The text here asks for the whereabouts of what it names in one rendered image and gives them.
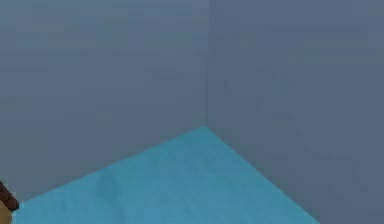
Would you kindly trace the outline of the brown wooden cabinet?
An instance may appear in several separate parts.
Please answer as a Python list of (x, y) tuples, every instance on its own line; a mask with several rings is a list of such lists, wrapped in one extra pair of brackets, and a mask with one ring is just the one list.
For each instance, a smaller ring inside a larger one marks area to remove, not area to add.
[(12, 224), (13, 213), (19, 209), (19, 202), (0, 181), (0, 224)]

